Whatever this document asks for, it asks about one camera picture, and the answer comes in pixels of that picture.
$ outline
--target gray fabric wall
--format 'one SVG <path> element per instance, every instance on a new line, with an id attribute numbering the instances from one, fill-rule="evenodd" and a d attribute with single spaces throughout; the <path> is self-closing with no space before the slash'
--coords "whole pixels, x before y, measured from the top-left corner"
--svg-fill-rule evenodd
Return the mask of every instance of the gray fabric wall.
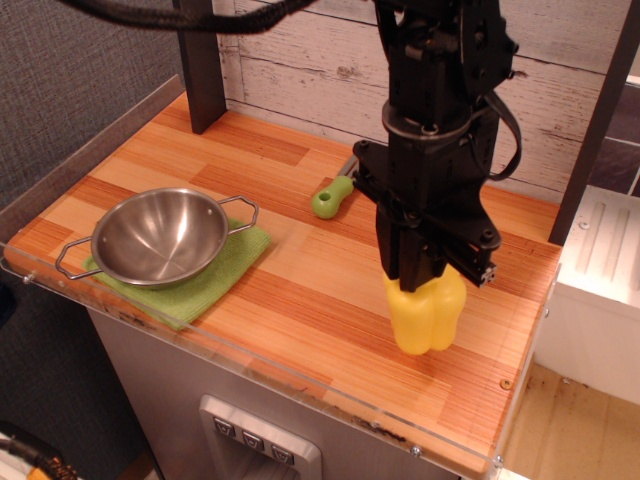
<path id="1" fill-rule="evenodd" d="M 175 34 L 53 0 L 0 0 L 0 209 L 179 72 Z M 0 420 L 58 448 L 86 479 L 117 478 L 144 439 L 86 311 L 5 272 L 0 282 L 18 303 L 0 326 Z"/>

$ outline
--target tool with green handle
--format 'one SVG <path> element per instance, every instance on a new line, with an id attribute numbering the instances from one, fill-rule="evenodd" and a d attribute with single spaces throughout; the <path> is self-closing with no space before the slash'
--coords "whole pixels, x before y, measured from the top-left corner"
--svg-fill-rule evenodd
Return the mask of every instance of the tool with green handle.
<path id="1" fill-rule="evenodd" d="M 333 182 L 313 196 L 313 213 L 325 220 L 333 218 L 338 213 L 342 201 L 353 192 L 353 172 L 357 168 L 358 158 L 354 155 L 344 164 Z"/>

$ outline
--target table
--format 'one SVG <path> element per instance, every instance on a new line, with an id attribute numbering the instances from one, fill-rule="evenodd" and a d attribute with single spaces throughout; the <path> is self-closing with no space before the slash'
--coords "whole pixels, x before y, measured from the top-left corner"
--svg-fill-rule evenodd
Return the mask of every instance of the table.
<path id="1" fill-rule="evenodd" d="M 469 478 L 496 464 L 531 357 L 560 248 L 546 239 L 557 206 L 485 187 L 503 236 L 496 281 L 467 284 L 456 340 L 444 352 L 402 353 L 394 343 L 375 236 L 375 206 L 355 192 L 321 220 L 312 195 L 351 147 L 227 112 L 191 132 L 183 95 L 5 247 L 10 268 L 269 388 Z M 53 267 L 62 247 L 91 235 L 105 212 L 159 187 L 260 205 L 272 243 L 222 299 L 180 332 L 92 279 Z M 242 217 L 241 206 L 230 216 Z M 81 271 L 85 244 L 64 266 Z"/>

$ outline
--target button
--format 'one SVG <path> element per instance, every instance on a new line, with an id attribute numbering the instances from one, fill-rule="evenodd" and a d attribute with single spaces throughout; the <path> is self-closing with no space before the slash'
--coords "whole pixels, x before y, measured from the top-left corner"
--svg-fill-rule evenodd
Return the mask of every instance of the button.
<path id="1" fill-rule="evenodd" d="M 260 437 L 257 437 L 253 433 L 242 432 L 242 438 L 244 439 L 245 445 L 253 448 L 254 450 L 258 450 L 259 452 L 264 451 L 264 442 Z"/>
<path id="2" fill-rule="evenodd" d="M 273 458 L 287 465 L 293 465 L 293 453 L 277 445 L 271 445 Z"/>
<path id="3" fill-rule="evenodd" d="M 231 438 L 234 438 L 236 436 L 236 429 L 233 428 L 233 425 L 231 425 L 229 422 L 225 422 L 218 417 L 213 417 L 213 421 L 216 424 L 216 430 L 218 430 L 221 434 Z"/>

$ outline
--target metal bowl handle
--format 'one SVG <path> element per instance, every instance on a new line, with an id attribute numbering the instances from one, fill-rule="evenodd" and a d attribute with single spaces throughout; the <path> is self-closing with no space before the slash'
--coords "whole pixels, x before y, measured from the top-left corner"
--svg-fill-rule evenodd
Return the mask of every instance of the metal bowl handle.
<path id="1" fill-rule="evenodd" d="M 234 233 L 241 232 L 242 230 L 246 230 L 247 228 L 251 228 L 258 221 L 258 212 L 260 211 L 260 208 L 258 207 L 258 205 L 256 203 L 252 202 L 248 198 L 243 197 L 242 195 L 236 195 L 235 197 L 225 198 L 223 200 L 219 200 L 218 203 L 222 204 L 222 203 L 227 203 L 227 202 L 233 202 L 234 200 L 242 200 L 244 203 L 251 205 L 253 207 L 253 209 L 254 209 L 253 210 L 253 218 L 251 219 L 251 222 L 247 223 L 246 225 L 243 225 L 243 226 L 238 227 L 238 228 L 234 228 L 233 230 L 229 230 L 229 233 L 227 233 L 227 235 L 232 235 Z"/>
<path id="2" fill-rule="evenodd" d="M 64 273 L 67 278 L 69 280 L 78 280 L 80 278 L 84 278 L 84 277 L 88 277 L 90 275 L 95 275 L 96 273 L 100 273 L 102 272 L 102 270 L 100 270 L 99 268 L 95 269 L 95 270 L 90 270 L 88 272 L 84 272 L 84 273 L 79 273 L 77 275 L 74 275 L 73 273 L 71 273 L 69 270 L 65 269 L 62 266 L 62 259 L 64 258 L 64 256 L 67 254 L 67 250 L 69 250 L 71 247 L 75 247 L 76 245 L 80 245 L 81 243 L 84 242 L 88 242 L 89 240 L 91 240 L 91 237 L 85 237 L 85 238 L 81 238 L 80 240 L 76 240 L 75 242 L 71 242 L 71 243 L 67 243 L 63 248 L 62 251 L 60 252 L 60 256 L 58 257 L 58 259 L 56 260 L 56 269 L 59 272 Z"/>

